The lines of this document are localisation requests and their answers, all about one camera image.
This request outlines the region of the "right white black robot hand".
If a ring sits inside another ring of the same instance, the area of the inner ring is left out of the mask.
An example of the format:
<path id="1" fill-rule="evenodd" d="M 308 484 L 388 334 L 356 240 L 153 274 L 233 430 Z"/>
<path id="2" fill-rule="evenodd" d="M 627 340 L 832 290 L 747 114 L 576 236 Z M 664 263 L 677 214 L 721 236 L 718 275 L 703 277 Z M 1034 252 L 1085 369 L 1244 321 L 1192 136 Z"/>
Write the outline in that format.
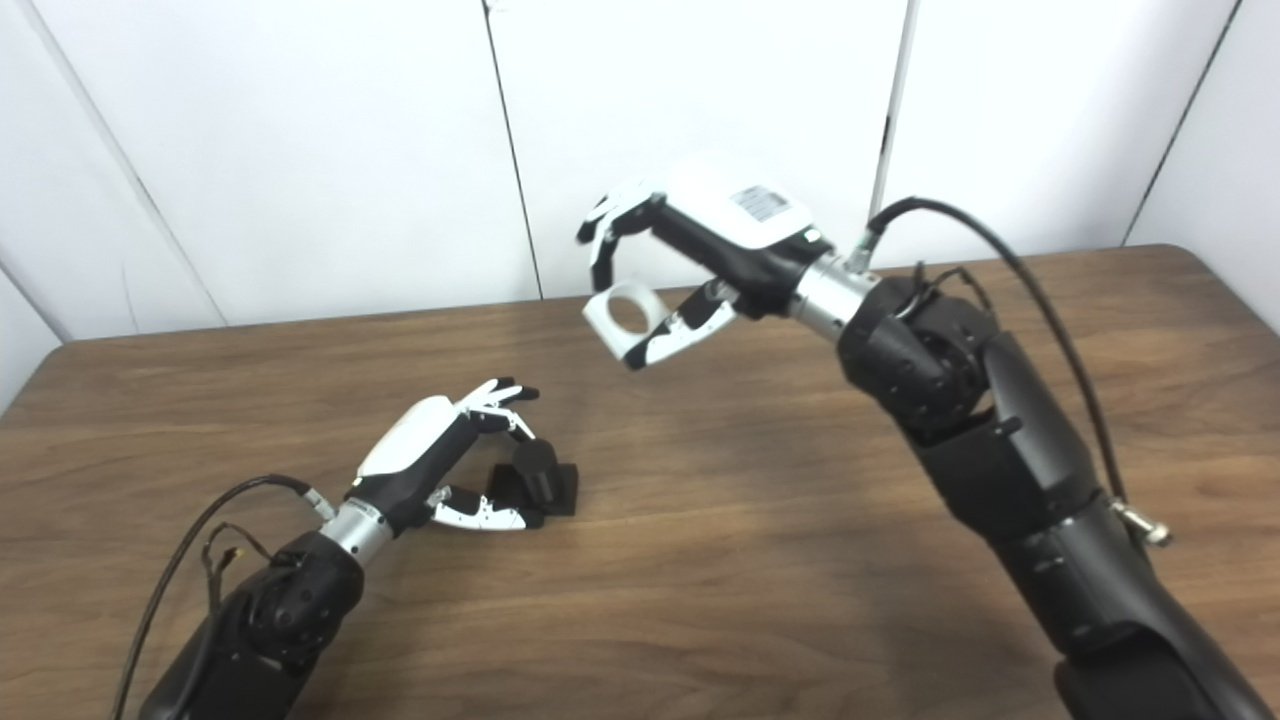
<path id="1" fill-rule="evenodd" d="M 620 241 L 645 233 L 710 273 L 673 310 L 652 288 L 614 278 Z M 576 240 L 591 250 L 595 292 L 582 315 L 630 370 L 681 354 L 737 316 L 785 316 L 806 269 L 835 251 L 781 188 L 698 161 L 609 191 Z"/>

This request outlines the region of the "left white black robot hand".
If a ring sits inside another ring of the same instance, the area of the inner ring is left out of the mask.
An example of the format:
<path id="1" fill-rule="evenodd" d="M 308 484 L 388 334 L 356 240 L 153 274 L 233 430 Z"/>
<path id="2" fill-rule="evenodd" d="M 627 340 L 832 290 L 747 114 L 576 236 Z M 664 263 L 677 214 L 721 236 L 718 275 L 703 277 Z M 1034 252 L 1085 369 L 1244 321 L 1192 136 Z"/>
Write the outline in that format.
<path id="1" fill-rule="evenodd" d="M 541 528 L 544 516 L 538 510 L 499 503 L 444 482 L 483 434 L 506 433 L 518 443 L 535 439 L 511 404 L 538 396 L 538 389 L 499 377 L 458 401 L 444 395 L 417 401 L 372 446 L 344 501 L 371 510 L 375 524 L 394 538 L 429 521 L 486 532 Z"/>

